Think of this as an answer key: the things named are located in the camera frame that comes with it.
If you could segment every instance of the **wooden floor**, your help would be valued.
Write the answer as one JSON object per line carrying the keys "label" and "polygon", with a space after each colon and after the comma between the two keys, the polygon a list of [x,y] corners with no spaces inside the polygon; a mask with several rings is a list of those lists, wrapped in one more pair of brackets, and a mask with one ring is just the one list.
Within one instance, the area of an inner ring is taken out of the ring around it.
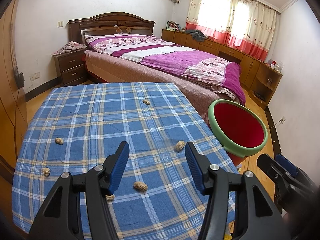
{"label": "wooden floor", "polygon": [[[87,81],[84,84],[92,84],[91,81]],[[36,96],[35,98],[31,99],[27,102],[27,119],[28,124],[30,124],[30,121],[32,120],[34,114],[39,109],[45,98],[48,96],[48,94],[51,92],[51,90],[47,90],[46,92],[43,92],[42,94]],[[249,97],[248,93],[244,90],[245,97],[246,97],[246,104],[245,106],[253,111],[260,119],[264,122],[265,126],[268,127],[268,121],[266,114],[262,108],[260,108],[257,104],[255,104],[252,99]],[[240,173],[243,173],[244,171],[250,170],[252,171],[260,180],[262,185],[265,187],[266,191],[268,192],[271,199],[274,199],[275,194],[275,184],[257,167],[257,158],[260,154],[267,153],[272,158],[273,155],[273,147],[272,147],[272,139],[270,135],[270,131],[268,129],[268,141],[265,147],[256,155],[251,156],[247,158],[242,163],[242,169]]]}

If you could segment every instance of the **wall baseboard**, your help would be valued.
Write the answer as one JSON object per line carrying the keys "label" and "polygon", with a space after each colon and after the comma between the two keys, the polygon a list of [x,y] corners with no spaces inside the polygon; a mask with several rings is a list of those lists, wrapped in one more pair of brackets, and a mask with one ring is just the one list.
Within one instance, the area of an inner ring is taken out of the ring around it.
{"label": "wall baseboard", "polygon": [[59,84],[60,84],[60,77],[56,77],[56,78],[38,86],[38,87],[36,87],[35,89],[26,93],[26,101],[31,100],[32,98],[40,95],[41,93],[59,85]]}
{"label": "wall baseboard", "polygon": [[[266,107],[266,109],[264,110],[264,112],[266,113],[266,117],[267,117],[267,121],[268,121],[268,126],[272,127],[275,125],[275,123],[273,122],[270,110],[268,107]],[[272,140],[272,147],[273,147],[273,154],[274,156],[281,154],[281,149],[280,149],[280,143],[279,143],[279,138],[278,138],[278,134],[277,134],[277,130],[276,127],[273,127],[270,129],[270,134],[271,134],[271,140]],[[275,198],[274,198],[274,203],[276,205],[276,207],[278,208],[279,212],[282,212],[282,207],[278,204],[278,198],[279,198],[279,191],[277,189],[277,187],[275,187]]]}
{"label": "wall baseboard", "polygon": [[[267,117],[267,120],[268,120],[268,126],[269,127],[274,126],[275,123],[273,122],[273,119],[272,119],[272,116],[271,116],[269,108],[266,107],[264,112],[266,113],[266,117]],[[272,147],[273,147],[274,156],[276,156],[278,154],[281,154],[280,143],[279,143],[279,138],[278,138],[276,127],[273,127],[273,128],[270,129],[270,134],[271,134],[271,140],[272,140]]]}

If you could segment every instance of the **pink bedspread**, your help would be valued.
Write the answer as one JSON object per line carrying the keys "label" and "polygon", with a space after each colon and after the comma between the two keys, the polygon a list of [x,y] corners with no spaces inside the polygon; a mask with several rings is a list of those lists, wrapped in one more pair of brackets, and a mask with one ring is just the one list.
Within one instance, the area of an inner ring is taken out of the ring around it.
{"label": "pink bedspread", "polygon": [[91,50],[85,51],[85,55],[88,71],[110,83],[165,82],[176,84],[207,123],[209,105],[218,99],[231,100],[226,93],[234,96],[230,91],[225,90],[224,88],[217,87],[217,90],[214,92],[212,88],[199,86],[192,81],[129,60]]}
{"label": "pink bedspread", "polygon": [[240,86],[240,66],[207,52],[180,46],[156,37],[139,34],[86,36],[87,43],[96,51],[146,65],[201,86],[223,87],[245,105]]}

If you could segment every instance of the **cable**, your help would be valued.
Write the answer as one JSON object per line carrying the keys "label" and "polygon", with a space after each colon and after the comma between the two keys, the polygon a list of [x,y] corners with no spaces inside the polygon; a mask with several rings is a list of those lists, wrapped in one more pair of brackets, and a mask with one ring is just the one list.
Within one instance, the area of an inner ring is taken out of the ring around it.
{"label": "cable", "polygon": [[20,88],[18,89],[18,95],[17,95],[17,101],[16,101],[16,109],[14,111],[14,150],[16,152],[16,160],[18,160],[16,126],[17,126],[17,108],[18,108],[19,92],[20,92]]}
{"label": "cable", "polygon": [[279,122],[277,122],[274,126],[271,126],[271,127],[267,127],[267,129],[271,129],[271,128],[274,128],[278,123],[280,123],[280,122],[282,122],[283,121],[283,118],[281,118],[280,120],[279,120]]}

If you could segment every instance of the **drawer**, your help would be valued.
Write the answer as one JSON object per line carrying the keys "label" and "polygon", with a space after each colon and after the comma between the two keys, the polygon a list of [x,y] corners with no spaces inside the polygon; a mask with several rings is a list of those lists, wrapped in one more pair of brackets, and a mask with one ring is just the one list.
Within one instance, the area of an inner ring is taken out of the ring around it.
{"label": "drawer", "polygon": [[211,40],[208,40],[208,39],[204,40],[203,45],[207,46],[207,47],[210,47],[210,48],[213,48],[213,49],[216,49],[216,50],[219,50],[219,47],[220,47],[219,43],[215,43],[214,41],[211,41]]}
{"label": "drawer", "polygon": [[79,66],[75,66],[71,69],[68,69],[66,71],[63,71],[61,73],[62,80],[64,84],[67,84],[69,82],[72,82],[78,78],[81,78],[83,76],[86,76],[86,70],[84,68],[84,64],[81,64]]}
{"label": "drawer", "polygon": [[72,87],[72,86],[77,86],[77,85],[80,85],[82,84],[83,82],[86,82],[87,81],[87,76],[84,76],[84,77],[81,77],[81,78],[78,78],[72,82],[69,82],[67,84],[64,84],[65,87]]}
{"label": "drawer", "polygon": [[229,47],[224,46],[224,45],[220,45],[219,51],[222,51],[222,52],[224,52],[226,54],[229,54],[229,55],[231,55],[233,57],[236,57],[238,59],[242,59],[242,57],[243,57],[243,53],[242,52],[237,51],[237,50],[232,49],[232,48],[229,48]]}
{"label": "drawer", "polygon": [[199,50],[204,51],[204,52],[208,52],[210,54],[213,54],[215,56],[218,56],[219,51],[217,49],[213,49],[207,46],[204,46],[202,44],[199,45]]}
{"label": "drawer", "polygon": [[83,64],[84,62],[81,60],[83,54],[83,51],[80,51],[78,53],[73,52],[72,54],[66,57],[59,58],[60,71],[62,72],[75,66],[79,66],[80,64]]}

